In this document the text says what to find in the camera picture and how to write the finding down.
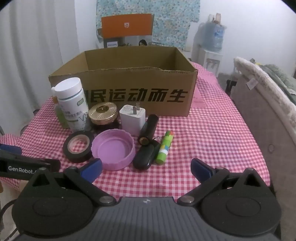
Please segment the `water dispenser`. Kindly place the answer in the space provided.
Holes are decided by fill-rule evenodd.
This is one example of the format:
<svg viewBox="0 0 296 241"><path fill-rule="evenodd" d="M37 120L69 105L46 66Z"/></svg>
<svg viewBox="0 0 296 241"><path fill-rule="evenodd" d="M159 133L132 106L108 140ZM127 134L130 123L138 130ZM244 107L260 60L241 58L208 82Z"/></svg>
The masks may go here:
<svg viewBox="0 0 296 241"><path fill-rule="evenodd" d="M206 70L218 77L223 55L205 50L199 44L192 48L191 60L203 66Z"/></svg>

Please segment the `brown cardboard box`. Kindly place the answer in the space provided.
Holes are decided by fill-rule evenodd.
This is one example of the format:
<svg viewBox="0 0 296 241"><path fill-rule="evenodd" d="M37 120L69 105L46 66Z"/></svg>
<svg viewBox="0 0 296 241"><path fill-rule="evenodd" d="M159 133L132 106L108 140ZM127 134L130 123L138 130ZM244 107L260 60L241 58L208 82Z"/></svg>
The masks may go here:
<svg viewBox="0 0 296 241"><path fill-rule="evenodd" d="M139 103L147 114L188 116L197 75L176 47L128 46L84 51L53 72L49 82L80 78L89 107Z"/></svg>

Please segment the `pink paper card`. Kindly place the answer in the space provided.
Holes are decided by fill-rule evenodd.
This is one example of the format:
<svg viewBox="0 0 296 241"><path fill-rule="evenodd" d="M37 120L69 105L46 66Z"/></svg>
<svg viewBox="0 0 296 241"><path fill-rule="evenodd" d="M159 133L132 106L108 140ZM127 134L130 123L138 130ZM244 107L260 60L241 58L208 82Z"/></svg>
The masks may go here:
<svg viewBox="0 0 296 241"><path fill-rule="evenodd" d="M206 102L201 96L198 87L195 86L191 108L205 108L205 107L206 107Z"/></svg>

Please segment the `orange Philips box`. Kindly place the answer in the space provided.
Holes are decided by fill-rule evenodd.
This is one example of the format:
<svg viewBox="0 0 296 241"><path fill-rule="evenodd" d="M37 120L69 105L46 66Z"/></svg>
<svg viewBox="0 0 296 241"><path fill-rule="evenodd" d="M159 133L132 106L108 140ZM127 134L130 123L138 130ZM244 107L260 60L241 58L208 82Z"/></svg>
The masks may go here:
<svg viewBox="0 0 296 241"><path fill-rule="evenodd" d="M149 46L152 44L153 14L105 16L97 29L104 48Z"/></svg>

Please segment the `purple plastic lid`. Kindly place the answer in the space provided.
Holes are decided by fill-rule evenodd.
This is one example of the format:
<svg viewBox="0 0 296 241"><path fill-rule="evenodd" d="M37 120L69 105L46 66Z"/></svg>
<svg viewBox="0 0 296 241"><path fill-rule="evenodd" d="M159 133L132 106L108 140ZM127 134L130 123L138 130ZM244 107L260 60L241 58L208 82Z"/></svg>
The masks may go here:
<svg viewBox="0 0 296 241"><path fill-rule="evenodd" d="M91 151L94 158L102 161L105 170L121 170L135 157L134 139L124 130L106 130L94 138Z"/></svg>

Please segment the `white power adapter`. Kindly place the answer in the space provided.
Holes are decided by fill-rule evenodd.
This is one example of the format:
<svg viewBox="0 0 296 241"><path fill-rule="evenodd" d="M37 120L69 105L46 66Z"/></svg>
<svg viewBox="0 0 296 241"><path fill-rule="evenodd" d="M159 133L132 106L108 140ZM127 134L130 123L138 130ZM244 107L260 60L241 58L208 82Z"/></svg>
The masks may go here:
<svg viewBox="0 0 296 241"><path fill-rule="evenodd" d="M134 137L140 135L140 131L146 122L145 109L140 107L139 102L135 105L124 105L120 111L121 127Z"/></svg>

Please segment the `black electrical tape roll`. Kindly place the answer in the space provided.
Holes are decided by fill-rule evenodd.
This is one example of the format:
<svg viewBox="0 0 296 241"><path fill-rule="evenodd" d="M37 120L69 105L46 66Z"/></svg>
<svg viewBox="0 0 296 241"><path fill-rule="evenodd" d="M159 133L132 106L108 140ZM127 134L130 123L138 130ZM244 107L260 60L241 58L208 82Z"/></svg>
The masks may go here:
<svg viewBox="0 0 296 241"><path fill-rule="evenodd" d="M91 144L94 135L89 131L72 133L63 144L63 153L72 163L82 163L92 158Z"/></svg>

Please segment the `gold lid cosmetic jar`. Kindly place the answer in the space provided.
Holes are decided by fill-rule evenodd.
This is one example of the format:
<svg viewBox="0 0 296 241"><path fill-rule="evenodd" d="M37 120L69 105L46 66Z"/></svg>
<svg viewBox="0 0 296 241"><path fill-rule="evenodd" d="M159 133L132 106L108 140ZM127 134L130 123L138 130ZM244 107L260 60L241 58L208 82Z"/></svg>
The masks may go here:
<svg viewBox="0 0 296 241"><path fill-rule="evenodd" d="M102 102L88 111L88 116L96 132L119 128L117 106L113 102Z"/></svg>

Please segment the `green liquid dropper bottle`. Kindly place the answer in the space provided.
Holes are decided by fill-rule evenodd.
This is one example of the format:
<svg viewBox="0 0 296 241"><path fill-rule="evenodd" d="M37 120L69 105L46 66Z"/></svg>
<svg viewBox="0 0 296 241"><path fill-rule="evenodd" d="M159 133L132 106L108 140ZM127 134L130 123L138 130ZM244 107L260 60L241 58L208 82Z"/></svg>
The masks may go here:
<svg viewBox="0 0 296 241"><path fill-rule="evenodd" d="M58 119L58 122L60 123L60 125L62 126L63 129L67 129L67 128L69 128L69 126L68 126L67 120L62 112L62 109L59 105L57 96L55 94L55 87L52 87L51 91L52 91L52 101L54 103L54 111L55 111L56 117Z"/></svg>

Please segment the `green glue stick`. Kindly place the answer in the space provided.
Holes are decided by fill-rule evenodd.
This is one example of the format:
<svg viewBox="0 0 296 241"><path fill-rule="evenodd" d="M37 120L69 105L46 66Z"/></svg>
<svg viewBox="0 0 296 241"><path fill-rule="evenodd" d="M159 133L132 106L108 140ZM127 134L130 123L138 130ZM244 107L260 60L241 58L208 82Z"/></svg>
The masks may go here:
<svg viewBox="0 0 296 241"><path fill-rule="evenodd" d="M174 138L173 131L166 131L165 135L163 136L163 139L159 148L159 152L155 159L156 164L158 165L165 164L173 138Z"/></svg>

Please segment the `red checkered tablecloth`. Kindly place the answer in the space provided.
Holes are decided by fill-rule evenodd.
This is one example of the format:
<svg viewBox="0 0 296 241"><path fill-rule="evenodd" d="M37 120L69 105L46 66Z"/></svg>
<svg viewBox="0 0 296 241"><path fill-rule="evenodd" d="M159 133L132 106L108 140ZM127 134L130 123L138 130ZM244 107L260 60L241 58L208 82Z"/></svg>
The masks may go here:
<svg viewBox="0 0 296 241"><path fill-rule="evenodd" d="M103 171L93 184L119 197L174 197L178 199L199 185L192 175L190 162L198 158L212 167L225 167L241 173L254 168L270 186L270 174L248 126L217 79L201 65L196 86L206 102L205 108L191 108L186 118L159 117L156 137L173 131L174 138L164 165L152 165L138 172L129 165L119 171ZM72 165L63 154L62 145L70 135L60 128L51 99L45 102L24 133L1 136L1 144L22 148L23 155L58 159L61 171Z"/></svg>

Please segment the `white curtain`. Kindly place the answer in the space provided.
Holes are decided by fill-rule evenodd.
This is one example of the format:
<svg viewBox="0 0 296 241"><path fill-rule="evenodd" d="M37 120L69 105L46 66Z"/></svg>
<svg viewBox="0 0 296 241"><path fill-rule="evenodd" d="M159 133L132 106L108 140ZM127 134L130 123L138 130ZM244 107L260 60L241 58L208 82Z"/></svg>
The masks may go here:
<svg viewBox="0 0 296 241"><path fill-rule="evenodd" d="M51 96L62 64L54 1L11 1L1 10L1 128L19 135Z"/></svg>

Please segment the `grey upholstered sofa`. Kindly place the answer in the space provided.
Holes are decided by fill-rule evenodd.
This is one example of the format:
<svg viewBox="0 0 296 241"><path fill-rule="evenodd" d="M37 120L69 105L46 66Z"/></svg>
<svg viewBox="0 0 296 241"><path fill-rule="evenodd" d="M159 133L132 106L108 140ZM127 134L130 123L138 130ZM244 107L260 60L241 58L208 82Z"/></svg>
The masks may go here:
<svg viewBox="0 0 296 241"><path fill-rule="evenodd" d="M264 156L282 209L281 239L295 240L295 78L274 64L234 58L231 98Z"/></svg>

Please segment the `black key fob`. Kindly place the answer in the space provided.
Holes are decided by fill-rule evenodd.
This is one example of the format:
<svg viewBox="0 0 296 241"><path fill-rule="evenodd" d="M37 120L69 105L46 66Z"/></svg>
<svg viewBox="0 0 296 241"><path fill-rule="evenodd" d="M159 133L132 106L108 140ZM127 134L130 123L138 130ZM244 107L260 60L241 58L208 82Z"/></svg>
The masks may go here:
<svg viewBox="0 0 296 241"><path fill-rule="evenodd" d="M140 171L147 170L156 159L159 148L160 143L156 140L152 140L147 146L141 146L133 158L133 166Z"/></svg>

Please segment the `white vitamin bottle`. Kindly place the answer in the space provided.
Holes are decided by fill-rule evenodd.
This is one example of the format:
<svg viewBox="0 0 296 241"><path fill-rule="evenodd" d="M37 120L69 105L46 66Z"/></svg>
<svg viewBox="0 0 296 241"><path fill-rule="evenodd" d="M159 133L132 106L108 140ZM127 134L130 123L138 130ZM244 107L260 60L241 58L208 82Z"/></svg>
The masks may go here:
<svg viewBox="0 0 296 241"><path fill-rule="evenodd" d="M70 130L89 131L89 108L80 78L67 78L53 89Z"/></svg>

